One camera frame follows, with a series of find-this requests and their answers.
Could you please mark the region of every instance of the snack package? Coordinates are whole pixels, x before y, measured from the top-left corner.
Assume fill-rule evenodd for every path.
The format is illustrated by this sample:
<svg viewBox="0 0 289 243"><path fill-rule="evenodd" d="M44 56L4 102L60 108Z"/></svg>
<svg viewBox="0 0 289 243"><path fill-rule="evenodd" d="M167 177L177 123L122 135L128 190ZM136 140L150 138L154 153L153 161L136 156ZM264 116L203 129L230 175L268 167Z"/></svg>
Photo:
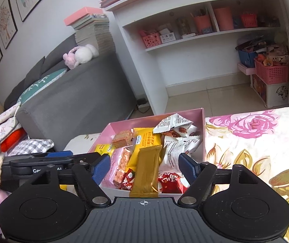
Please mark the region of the snack package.
<svg viewBox="0 0 289 243"><path fill-rule="evenodd" d="M131 168L133 171L137 169L138 153L141 148L156 146L161 144L160 134L153 134L153 128L134 128L137 132L135 137L134 152L128 162L126 171Z"/></svg>
<svg viewBox="0 0 289 243"><path fill-rule="evenodd" d="M158 167L162 145L142 148L130 197L158 197Z"/></svg>
<svg viewBox="0 0 289 243"><path fill-rule="evenodd" d="M114 145L115 148L130 146L132 145L133 138L134 138L133 130L123 130L114 136L112 144Z"/></svg>
<svg viewBox="0 0 289 243"><path fill-rule="evenodd" d="M183 194L189 188L189 183L182 173L159 173L159 193Z"/></svg>
<svg viewBox="0 0 289 243"><path fill-rule="evenodd" d="M114 150L115 147L112 144L97 144L94 152L98 152L100 155L107 153L112 157Z"/></svg>
<svg viewBox="0 0 289 243"><path fill-rule="evenodd" d="M131 191L133 182L134 182L134 177L135 177L135 171L129 168L129 170L124 175L124 180L123 180L121 189Z"/></svg>
<svg viewBox="0 0 289 243"><path fill-rule="evenodd" d="M175 113L163 119L153 130L153 133L162 133L172 137L188 137L194 135L197 127L193 122Z"/></svg>
<svg viewBox="0 0 289 243"><path fill-rule="evenodd" d="M202 143L200 136L180 137L174 138L170 136L165 137L164 142L164 158L159 166L159 173L164 172L180 172L178 166L178 157L182 152L191 154L196 151L198 146Z"/></svg>
<svg viewBox="0 0 289 243"><path fill-rule="evenodd" d="M111 167L106 174L102 185L107 188L120 189L124 177L126 164L133 152L134 146L115 149L111 157Z"/></svg>

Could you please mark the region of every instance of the bed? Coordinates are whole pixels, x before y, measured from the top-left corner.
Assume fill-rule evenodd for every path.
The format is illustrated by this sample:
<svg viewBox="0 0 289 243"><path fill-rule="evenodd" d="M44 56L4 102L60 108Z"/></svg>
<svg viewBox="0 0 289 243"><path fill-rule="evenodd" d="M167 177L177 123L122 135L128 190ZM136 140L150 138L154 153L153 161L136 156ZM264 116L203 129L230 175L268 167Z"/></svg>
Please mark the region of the bed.
<svg viewBox="0 0 289 243"><path fill-rule="evenodd" d="M207 117L205 122L206 161L223 169L245 165L289 203L289 107ZM215 192L227 188L217 185Z"/></svg>

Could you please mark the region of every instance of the pink bunny plush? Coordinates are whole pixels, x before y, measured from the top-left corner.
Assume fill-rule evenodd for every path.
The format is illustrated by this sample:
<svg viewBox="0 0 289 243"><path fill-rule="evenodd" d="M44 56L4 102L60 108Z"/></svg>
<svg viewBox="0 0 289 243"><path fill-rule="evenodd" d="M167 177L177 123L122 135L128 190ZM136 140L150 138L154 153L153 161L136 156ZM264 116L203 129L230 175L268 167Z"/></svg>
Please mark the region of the pink bunny plush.
<svg viewBox="0 0 289 243"><path fill-rule="evenodd" d="M68 54L63 55L63 59L65 61L65 65L69 67L70 69L73 69L75 67L76 59L74 52L82 47L74 47L72 50L68 52Z"/></svg>
<svg viewBox="0 0 289 243"><path fill-rule="evenodd" d="M65 65L70 69L73 69L76 66L86 63L92 58L98 56L98 50L94 46L87 44L84 47L74 47L68 54L63 55L63 59L65 61Z"/></svg>

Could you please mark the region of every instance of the tiled floor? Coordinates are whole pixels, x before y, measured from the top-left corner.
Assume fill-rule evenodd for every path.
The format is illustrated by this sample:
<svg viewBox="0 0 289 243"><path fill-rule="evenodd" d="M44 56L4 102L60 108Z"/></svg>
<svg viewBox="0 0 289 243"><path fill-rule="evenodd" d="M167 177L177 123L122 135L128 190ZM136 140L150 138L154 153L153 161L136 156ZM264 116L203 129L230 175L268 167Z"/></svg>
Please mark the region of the tiled floor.
<svg viewBox="0 0 289 243"><path fill-rule="evenodd" d="M168 100L166 113L196 108L204 108L206 117L267 109L249 84L239 84L172 96ZM145 114L135 111L130 118L151 115L151 109Z"/></svg>

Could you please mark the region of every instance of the red basket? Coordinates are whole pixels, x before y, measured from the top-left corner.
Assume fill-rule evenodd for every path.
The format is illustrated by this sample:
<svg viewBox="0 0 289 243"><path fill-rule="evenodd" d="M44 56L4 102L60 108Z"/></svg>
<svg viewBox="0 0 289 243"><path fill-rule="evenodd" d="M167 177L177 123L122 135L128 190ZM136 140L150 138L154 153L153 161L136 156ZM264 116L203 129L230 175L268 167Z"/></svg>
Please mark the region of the red basket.
<svg viewBox="0 0 289 243"><path fill-rule="evenodd" d="M266 67L255 59L256 74L268 85L289 81L289 65Z"/></svg>
<svg viewBox="0 0 289 243"><path fill-rule="evenodd" d="M155 33L152 35L147 35L142 38L147 48L152 48L154 46L161 45L160 33Z"/></svg>
<svg viewBox="0 0 289 243"><path fill-rule="evenodd" d="M241 14L240 16L245 28L258 27L256 14Z"/></svg>

